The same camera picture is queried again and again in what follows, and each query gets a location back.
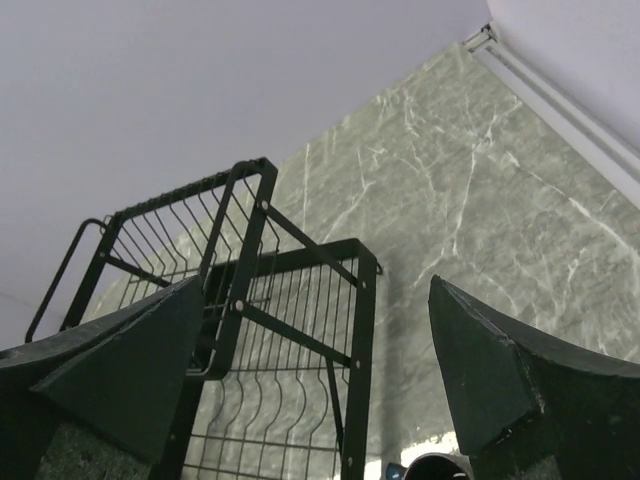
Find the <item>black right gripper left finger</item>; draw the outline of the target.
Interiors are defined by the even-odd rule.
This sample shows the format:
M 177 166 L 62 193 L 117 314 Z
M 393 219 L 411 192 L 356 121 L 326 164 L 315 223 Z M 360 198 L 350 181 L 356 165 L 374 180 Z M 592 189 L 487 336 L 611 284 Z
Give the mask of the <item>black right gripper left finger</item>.
M 4 479 L 146 479 L 201 330 L 197 276 L 1 353 Z

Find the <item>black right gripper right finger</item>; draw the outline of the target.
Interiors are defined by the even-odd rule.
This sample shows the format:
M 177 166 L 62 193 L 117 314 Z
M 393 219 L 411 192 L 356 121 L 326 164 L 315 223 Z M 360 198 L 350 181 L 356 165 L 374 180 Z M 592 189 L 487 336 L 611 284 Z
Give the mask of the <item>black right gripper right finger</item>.
M 639 366 L 573 345 L 433 276 L 433 345 L 478 479 L 636 479 Z

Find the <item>black wire dish rack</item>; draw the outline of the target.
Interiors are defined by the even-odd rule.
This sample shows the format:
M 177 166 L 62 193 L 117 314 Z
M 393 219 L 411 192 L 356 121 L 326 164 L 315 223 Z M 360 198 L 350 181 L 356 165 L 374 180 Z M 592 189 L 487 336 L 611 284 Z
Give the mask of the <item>black wire dish rack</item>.
M 202 329 L 157 460 L 62 426 L 37 478 L 364 476 L 382 269 L 359 240 L 318 243 L 276 209 L 277 175 L 243 161 L 96 222 L 62 328 L 199 276 Z

